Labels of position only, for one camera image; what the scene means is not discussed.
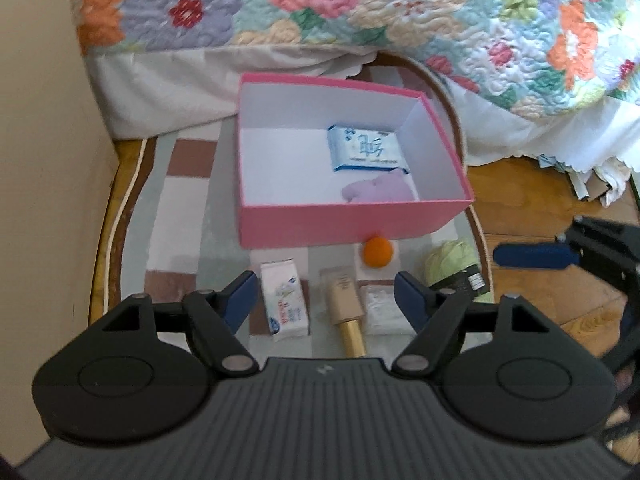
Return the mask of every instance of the purple cloth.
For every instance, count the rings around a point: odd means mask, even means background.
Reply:
[[[361,180],[342,188],[342,197],[350,203],[413,202],[414,194],[404,181],[404,171],[396,169],[372,180]]]

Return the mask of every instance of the bed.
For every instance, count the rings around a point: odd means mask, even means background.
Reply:
[[[150,137],[235,113],[247,70],[350,76],[380,50],[447,79],[468,163],[640,170],[637,0],[71,0],[106,122]]]

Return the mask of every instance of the floral quilt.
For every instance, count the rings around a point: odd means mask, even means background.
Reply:
[[[248,44],[396,50],[532,120],[640,104],[638,0],[71,0],[84,54]]]

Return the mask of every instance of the open box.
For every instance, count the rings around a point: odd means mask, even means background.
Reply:
[[[380,172],[332,167],[327,129],[396,132],[414,202],[347,203]],[[473,202],[455,151],[421,92],[354,80],[245,74],[238,113],[240,243],[249,249],[432,233]]]

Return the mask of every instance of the small orange ball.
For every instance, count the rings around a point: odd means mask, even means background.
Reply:
[[[362,261],[373,269],[385,267],[394,257],[394,247],[382,236],[374,236],[362,248]]]

